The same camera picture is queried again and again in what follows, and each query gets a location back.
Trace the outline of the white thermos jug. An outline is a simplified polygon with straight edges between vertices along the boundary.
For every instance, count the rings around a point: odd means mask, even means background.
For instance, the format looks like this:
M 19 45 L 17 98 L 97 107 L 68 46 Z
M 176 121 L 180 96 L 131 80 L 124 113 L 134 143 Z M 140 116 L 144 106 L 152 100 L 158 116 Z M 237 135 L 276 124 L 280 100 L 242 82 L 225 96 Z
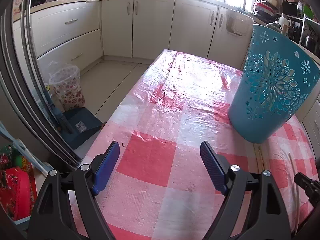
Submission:
M 280 25 L 280 29 L 282 29 L 283 24 L 286 24 L 286 25 L 288 25 L 289 27 L 291 27 L 291 24 L 292 24 L 291 20 L 290 20 L 290 19 L 288 18 L 288 16 L 285 15 L 285 14 L 282 14 L 282 15 L 280 16 L 280 18 L 278 19 L 278 23 L 279 23 L 279 25 Z

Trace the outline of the floral patterned waste bin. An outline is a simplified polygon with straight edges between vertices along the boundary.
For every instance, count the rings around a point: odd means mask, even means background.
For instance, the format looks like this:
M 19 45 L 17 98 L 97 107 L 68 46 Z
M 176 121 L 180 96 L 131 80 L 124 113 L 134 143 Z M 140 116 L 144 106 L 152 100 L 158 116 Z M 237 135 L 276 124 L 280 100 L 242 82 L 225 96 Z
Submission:
M 65 111 L 84 106 L 85 97 L 80 84 L 80 69 L 77 66 L 67 64 L 50 74 L 49 85 Z

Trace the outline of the white hanging trash bin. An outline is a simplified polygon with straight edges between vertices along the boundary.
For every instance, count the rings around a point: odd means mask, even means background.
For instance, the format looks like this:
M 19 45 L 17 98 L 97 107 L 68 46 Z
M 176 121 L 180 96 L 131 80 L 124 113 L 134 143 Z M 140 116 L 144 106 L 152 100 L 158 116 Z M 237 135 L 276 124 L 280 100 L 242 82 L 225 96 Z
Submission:
M 227 11 L 226 30 L 236 36 L 251 35 L 254 20 L 248 15 L 235 10 Z

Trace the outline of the teal perforated plastic basket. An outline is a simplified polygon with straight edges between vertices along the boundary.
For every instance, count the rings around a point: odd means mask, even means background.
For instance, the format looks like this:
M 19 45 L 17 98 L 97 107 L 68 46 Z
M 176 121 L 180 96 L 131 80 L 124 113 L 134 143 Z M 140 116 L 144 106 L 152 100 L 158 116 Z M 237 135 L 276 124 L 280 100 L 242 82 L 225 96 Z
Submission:
M 261 144 L 296 113 L 318 80 L 319 67 L 304 50 L 254 24 L 229 120 L 244 139 Z

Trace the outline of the blue dustpan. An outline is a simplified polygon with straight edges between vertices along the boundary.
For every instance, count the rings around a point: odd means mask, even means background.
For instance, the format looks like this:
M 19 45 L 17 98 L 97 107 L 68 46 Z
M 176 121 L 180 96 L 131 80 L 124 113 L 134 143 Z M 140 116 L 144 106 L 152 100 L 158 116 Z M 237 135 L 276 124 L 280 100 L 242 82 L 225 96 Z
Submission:
M 85 141 L 99 131 L 103 123 L 87 108 L 75 108 L 61 112 L 53 103 L 46 85 L 46 97 L 53 117 L 57 121 L 57 129 L 65 142 L 73 149 L 80 147 Z

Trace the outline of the wooden stick on table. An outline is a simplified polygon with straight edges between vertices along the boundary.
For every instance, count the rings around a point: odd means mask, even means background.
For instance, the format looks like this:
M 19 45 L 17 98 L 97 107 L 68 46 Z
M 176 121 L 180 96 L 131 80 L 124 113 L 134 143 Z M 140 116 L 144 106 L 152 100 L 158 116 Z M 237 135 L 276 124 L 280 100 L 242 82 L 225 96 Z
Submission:
M 293 159 L 291 157 L 291 154 L 289 153 L 288 154 L 288 157 L 289 157 L 289 160 L 290 160 L 290 164 L 291 164 L 291 167 L 292 167 L 292 172 L 293 172 L 293 177 L 295 177 L 296 175 L 296 169 L 295 169 L 295 166 L 294 166 L 294 163 L 293 163 Z M 297 234 L 298 232 L 298 227 L 299 227 L 299 218 L 300 218 L 300 215 L 299 215 L 299 208 L 300 208 L 300 196 L 299 196 L 299 189 L 298 189 L 298 185 L 293 182 L 293 188 L 294 188 L 294 194 L 295 194 L 295 229 L 294 229 L 294 235 Z

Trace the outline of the red white checkered tablecloth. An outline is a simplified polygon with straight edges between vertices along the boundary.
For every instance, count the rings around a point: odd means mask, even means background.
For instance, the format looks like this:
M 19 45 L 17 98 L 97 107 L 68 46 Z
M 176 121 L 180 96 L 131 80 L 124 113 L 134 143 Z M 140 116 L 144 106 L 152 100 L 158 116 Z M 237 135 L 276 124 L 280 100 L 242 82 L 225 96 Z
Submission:
M 290 226 L 312 211 L 296 172 L 317 179 L 313 152 L 298 119 L 291 117 L 263 144 L 255 145 L 231 125 L 228 109 L 241 71 L 214 61 L 165 50 L 106 122 L 84 162 L 111 142 L 120 156 L 97 202 L 116 239 L 202 239 L 223 195 L 200 156 L 213 150 L 242 170 L 274 177 Z

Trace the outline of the red floral bag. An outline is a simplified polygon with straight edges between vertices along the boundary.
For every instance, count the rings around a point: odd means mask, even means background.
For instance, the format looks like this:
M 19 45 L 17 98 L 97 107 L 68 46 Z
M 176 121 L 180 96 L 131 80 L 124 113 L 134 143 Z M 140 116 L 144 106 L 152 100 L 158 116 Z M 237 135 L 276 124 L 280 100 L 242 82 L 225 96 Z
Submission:
M 31 214 L 29 176 L 19 167 L 1 171 L 1 205 L 14 221 Z

